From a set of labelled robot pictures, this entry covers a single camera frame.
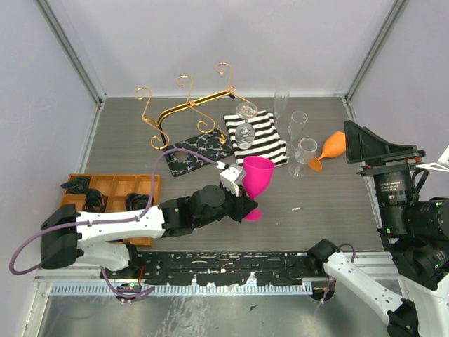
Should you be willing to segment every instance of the gold metal rack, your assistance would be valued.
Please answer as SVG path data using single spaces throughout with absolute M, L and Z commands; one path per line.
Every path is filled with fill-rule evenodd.
M 241 100 L 244 100 L 245 102 L 251 103 L 249 100 L 239 96 L 236 94 L 236 87 L 232 86 L 232 75 L 233 75 L 233 69 L 232 66 L 229 63 L 226 62 L 221 62 L 219 63 L 216 67 L 215 67 L 215 71 L 218 74 L 223 75 L 225 73 L 225 71 L 220 70 L 220 68 L 222 67 L 228 67 L 229 68 L 229 78 L 228 78 L 228 82 L 227 82 L 227 89 L 223 90 L 223 91 L 219 91 L 217 93 L 214 93 L 212 95 L 207 95 L 204 96 L 202 98 L 198 98 L 196 100 L 190 100 L 190 95 L 192 94 L 192 89 L 194 87 L 194 79 L 190 76 L 190 75 L 181 75 L 176 79 L 176 84 L 181 87 L 184 88 L 187 86 L 187 84 L 190 82 L 190 87 L 189 87 L 189 92 L 187 94 L 187 99 L 186 102 L 181 104 L 181 105 L 177 105 L 175 107 L 171 107 L 170 109 L 167 109 L 165 111 L 163 111 L 160 115 L 159 118 L 157 120 L 149 117 L 146 115 L 147 110 L 148 110 L 148 106 L 149 106 L 149 101 L 152 99 L 153 93 L 152 90 L 150 88 L 147 88 L 146 86 L 137 88 L 134 92 L 134 97 L 137 98 L 138 100 L 143 100 L 145 99 L 145 94 L 144 92 L 147 92 L 148 95 L 148 101 L 147 104 L 145 105 L 145 108 L 143 110 L 142 113 L 142 120 L 147 123 L 148 125 L 150 125 L 152 128 L 156 129 L 160 134 L 161 137 L 158 136 L 153 136 L 152 137 L 152 147 L 157 149 L 157 150 L 163 150 L 165 149 L 168 144 L 170 143 L 170 136 L 164 131 L 162 130 L 162 121 L 167 118 L 168 116 L 172 115 L 172 114 L 176 114 L 178 112 L 181 112 L 183 110 L 186 109 L 192 109 L 195 112 L 199 113 L 201 116 L 209 119 L 209 121 L 212 123 L 212 126 L 209 127 L 208 123 L 201 120 L 196 124 L 196 127 L 198 128 L 198 130 L 200 130 L 200 132 L 202 133 L 210 133 L 212 132 L 216 127 L 217 124 L 215 123 L 215 120 L 211 117 L 209 117 L 207 114 L 201 112 L 200 110 L 198 110 L 196 108 L 196 106 L 210 102 L 212 100 L 216 100 L 218 98 L 221 97 L 225 97 L 225 96 L 230 96 L 230 97 L 237 97 L 240 98 Z M 254 117 L 257 114 L 257 110 L 254 111 L 254 114 L 252 116 L 248 116 L 248 118 Z M 159 143 L 161 143 L 161 146 L 157 146 L 154 144 L 154 140 L 159 141 Z

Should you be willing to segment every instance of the clear wine glass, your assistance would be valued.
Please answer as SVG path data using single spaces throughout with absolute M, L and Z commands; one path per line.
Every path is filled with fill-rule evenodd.
M 242 150 L 247 150 L 253 144 L 255 139 L 254 127 L 248 123 L 249 118 L 256 117 L 258 113 L 255 104 L 249 102 L 240 103 L 236 108 L 236 114 L 245 122 L 237 126 L 236 143 Z
M 316 141 L 311 138 L 303 138 L 296 147 L 295 158 L 296 162 L 288 166 L 289 174 L 294 178 L 304 177 L 304 168 L 311 162 L 316 155 L 316 149 L 318 145 Z

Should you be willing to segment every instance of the black camera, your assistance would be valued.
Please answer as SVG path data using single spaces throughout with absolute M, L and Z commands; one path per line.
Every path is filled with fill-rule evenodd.
M 449 199 L 419 201 L 429 172 L 417 167 L 425 152 L 387 142 L 352 121 L 344 123 L 346 159 L 373 177 L 384 248 L 400 274 L 436 289 L 449 269 Z

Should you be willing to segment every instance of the black and white striped mat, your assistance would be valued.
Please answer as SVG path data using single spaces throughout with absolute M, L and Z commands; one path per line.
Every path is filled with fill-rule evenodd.
M 254 127 L 255 139 L 251 147 L 247 150 L 242 150 L 236 144 L 237 126 L 244 123 L 245 120 L 236 114 L 228 114 L 223 116 L 223 119 L 238 165 L 242 165 L 243 160 L 248 156 L 259 156 L 270 159 L 276 166 L 287 162 L 286 142 L 279 137 L 272 112 L 266 110 L 259 111 L 256 117 L 248 120 L 248 123 Z

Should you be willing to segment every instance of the cable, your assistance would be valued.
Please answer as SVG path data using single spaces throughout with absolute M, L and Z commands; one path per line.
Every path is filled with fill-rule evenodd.
M 141 273 L 140 273 L 139 278 L 141 278 L 142 275 L 143 275 L 143 267 L 141 268 Z M 108 287 L 109 287 L 111 290 L 115 290 L 114 286 L 112 286 L 112 285 L 110 284 L 109 279 L 106 281 L 106 284 L 108 284 Z M 134 303 L 134 302 L 138 302 L 139 300 L 144 300 L 144 299 L 146 298 L 146 296 L 149 295 L 149 294 L 150 294 L 151 292 L 153 292 L 153 291 L 154 291 L 154 287 L 152 287 L 152 288 L 150 288 L 150 289 L 147 289 L 147 293 L 145 293 L 145 294 L 141 294 L 142 292 L 139 292 L 138 294 L 133 295 L 133 297 L 135 297 L 135 299 L 134 299 L 134 300 L 130 300 L 130 301 L 131 301 L 132 303 Z M 93 312 L 93 313 L 91 313 L 91 314 L 89 314 L 89 315 L 80 317 L 80 316 L 71 316 L 71 315 L 67 314 L 67 313 L 65 312 L 66 304 L 59 304 L 59 303 L 56 301 L 56 307 L 58 308 L 58 313 L 56 314 L 56 316 L 54 316 L 53 322 L 52 322 L 52 324 L 50 325 L 50 327 L 49 327 L 48 330 L 47 330 L 46 337 L 50 337 L 50 336 L 51 336 L 51 333 L 53 332 L 53 329 L 55 328 L 55 323 L 56 323 L 56 321 L 58 321 L 59 317 L 64 317 L 64 318 L 66 318 L 66 319 L 72 319 L 72 320 L 74 320 L 74 321 L 83 321 L 83 320 L 86 320 L 86 319 L 94 318 L 94 317 L 97 316 L 98 314 L 102 313 L 104 310 L 109 309 L 109 308 L 111 308 L 111 307 L 113 307 L 113 306 L 115 306 L 115 305 L 116 305 L 116 303 L 114 303 L 114 304 L 109 304 L 109 305 L 108 305 L 107 307 L 105 307 L 105 308 L 101 308 L 101 309 L 96 310 L 95 312 Z
M 138 278 L 138 284 L 139 284 L 139 286 L 142 286 L 142 283 L 141 283 L 141 281 L 142 281 L 142 277 L 143 277 L 143 273 L 145 272 L 145 266 L 142 266 L 141 268 L 140 268 L 140 275 L 139 275 L 139 278 Z
M 337 249 L 340 249 L 340 248 L 342 248 L 342 247 L 344 247 L 344 246 L 349 246 L 349 247 L 351 247 L 351 249 L 352 249 L 351 262 L 354 263 L 354 261 L 356 260 L 356 249 L 355 249 L 355 247 L 354 247 L 352 244 L 345 243 L 345 244 L 340 244 L 340 245 L 337 247 Z M 321 300 L 320 300 L 320 304 L 322 304 L 322 305 L 324 304 L 324 300 L 326 299 L 326 296 L 327 296 L 328 293 L 329 293 L 329 290 L 330 290 L 330 283 L 332 282 L 332 279 L 333 279 L 333 277 L 329 276 L 329 278 L 328 278 L 328 283 L 326 284 L 326 289 L 324 290 L 323 297 L 322 297 Z
M 188 149 L 183 149 L 183 148 L 173 148 L 173 149 L 169 149 L 164 151 L 161 155 L 159 155 L 156 159 L 156 161 L 154 162 L 154 167 L 153 167 L 153 172 L 152 172 L 152 179 L 151 179 L 151 188 L 150 188 L 150 193 L 149 193 L 149 198 L 148 198 L 148 203 L 147 206 L 145 207 L 145 209 L 143 210 L 143 212 L 138 215 L 138 216 L 134 216 L 132 218 L 124 218 L 124 219 L 116 219 L 116 220 L 94 220 L 91 223 L 89 221 L 81 221 L 79 223 L 64 223 L 61 225 L 57 225 L 54 227 L 50 227 L 50 228 L 46 228 L 45 230 L 42 230 L 34 235 L 32 235 L 30 238 L 28 238 L 27 240 L 25 240 L 13 253 L 13 255 L 11 256 L 11 259 L 9 261 L 9 271 L 11 272 L 11 274 L 13 275 L 25 275 L 28 274 L 36 269 L 38 269 L 41 264 L 37 264 L 34 265 L 33 267 L 30 267 L 26 270 L 16 270 L 15 269 L 15 262 L 18 258 L 18 256 L 20 255 L 20 253 L 22 253 L 23 249 L 28 246 L 29 244 L 31 244 L 34 240 L 44 236 L 45 234 L 54 232 L 56 230 L 63 230 L 65 228 L 70 228 L 70 227 L 77 227 L 77 226 L 83 226 L 83 225 L 105 225 L 105 224 L 115 224 L 115 223 L 130 223 L 132 221 L 135 220 L 139 220 L 141 218 L 143 218 L 145 216 L 145 214 L 147 214 L 148 210 L 152 207 L 152 200 L 153 200 L 153 196 L 154 196 L 154 179 L 155 179 L 155 175 L 156 175 L 156 169 L 157 169 L 157 165 L 159 163 L 159 161 L 165 157 L 167 154 L 172 153 L 172 152 L 178 152 L 178 151 L 183 151 L 186 153 L 190 153 L 193 154 L 194 156 L 207 161 L 210 164 L 214 164 L 215 166 L 218 165 L 218 163 L 216 161 L 213 161 L 212 159 L 209 159 L 205 156 L 203 156 L 202 154 L 196 153 L 194 151 L 188 150 Z M 109 281 L 109 279 L 107 278 L 106 275 L 106 271 L 103 267 L 100 267 L 103 277 L 105 278 L 105 281 L 107 283 L 107 285 L 110 287 L 110 289 L 112 290 L 113 293 L 115 293 L 116 295 L 123 297 L 123 298 L 135 298 L 136 300 L 142 300 L 142 296 L 150 294 L 154 288 L 150 288 L 147 289 L 146 291 L 142 291 L 141 293 L 139 293 L 136 297 L 136 295 L 129 295 L 127 296 L 126 294 L 122 294 L 119 293 L 112 285 L 111 282 Z

